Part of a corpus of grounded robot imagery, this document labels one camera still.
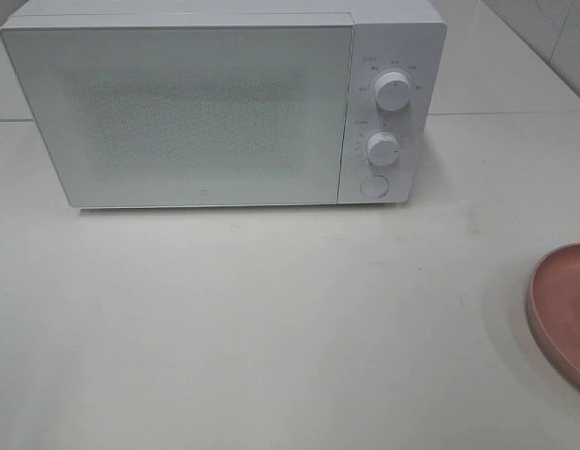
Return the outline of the white microwave door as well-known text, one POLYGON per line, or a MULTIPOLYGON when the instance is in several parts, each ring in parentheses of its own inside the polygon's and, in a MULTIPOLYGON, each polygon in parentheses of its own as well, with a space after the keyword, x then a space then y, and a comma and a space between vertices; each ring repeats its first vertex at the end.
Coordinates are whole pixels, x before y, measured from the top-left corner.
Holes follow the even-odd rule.
POLYGON ((81 208, 333 203, 349 27, 8 30, 81 208))

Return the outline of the lower white timer knob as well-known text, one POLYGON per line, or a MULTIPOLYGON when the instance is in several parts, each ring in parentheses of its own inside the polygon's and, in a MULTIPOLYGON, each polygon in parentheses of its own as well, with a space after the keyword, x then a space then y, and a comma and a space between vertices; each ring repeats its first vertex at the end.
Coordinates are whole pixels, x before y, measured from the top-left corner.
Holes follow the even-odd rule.
POLYGON ((365 151, 371 165, 387 167, 398 159, 400 144, 394 134, 378 132, 368 138, 365 151))

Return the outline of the pink round plate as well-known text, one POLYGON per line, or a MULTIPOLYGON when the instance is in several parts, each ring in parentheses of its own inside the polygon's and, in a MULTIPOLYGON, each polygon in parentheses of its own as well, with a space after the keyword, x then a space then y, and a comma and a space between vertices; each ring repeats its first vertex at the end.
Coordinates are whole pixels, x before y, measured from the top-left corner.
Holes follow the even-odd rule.
POLYGON ((528 326, 546 359, 580 391, 580 243, 545 254, 526 300, 528 326))

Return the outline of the upper white power knob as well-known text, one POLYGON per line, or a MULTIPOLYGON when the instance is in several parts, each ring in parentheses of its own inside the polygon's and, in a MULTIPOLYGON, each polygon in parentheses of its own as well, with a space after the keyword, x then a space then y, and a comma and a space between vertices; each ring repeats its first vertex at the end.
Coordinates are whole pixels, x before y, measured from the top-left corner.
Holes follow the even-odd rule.
POLYGON ((398 69, 381 73, 373 82, 377 106, 385 112, 397 112, 405 108, 411 97, 412 84, 409 75, 398 69))

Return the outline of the white microwave oven body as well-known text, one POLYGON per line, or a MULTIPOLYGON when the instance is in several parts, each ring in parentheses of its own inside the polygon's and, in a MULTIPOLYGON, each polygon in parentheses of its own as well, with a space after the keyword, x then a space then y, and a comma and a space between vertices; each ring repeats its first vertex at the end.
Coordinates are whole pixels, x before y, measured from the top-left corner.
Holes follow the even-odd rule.
POLYGON ((6 20, 0 38, 4 44, 8 30, 290 27, 352 31, 336 200, 165 208, 405 202, 447 34, 445 22, 426 1, 29 1, 6 20), (406 72, 412 84, 409 104, 397 112, 381 110, 373 92, 374 80, 391 69, 406 72), (397 161, 387 167, 371 165, 366 155, 368 138, 378 132, 394 134, 400 144, 397 161), (360 190, 365 178, 374 174, 385 176, 390 184, 381 199, 365 197, 360 190))

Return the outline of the round white door button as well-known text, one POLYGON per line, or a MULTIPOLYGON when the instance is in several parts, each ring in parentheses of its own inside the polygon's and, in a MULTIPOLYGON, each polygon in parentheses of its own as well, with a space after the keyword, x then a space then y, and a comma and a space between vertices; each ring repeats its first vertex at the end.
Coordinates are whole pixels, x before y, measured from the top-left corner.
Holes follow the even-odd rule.
POLYGON ((370 175, 360 185, 361 193, 368 198, 381 199, 389 191, 389 181, 383 175, 370 175))

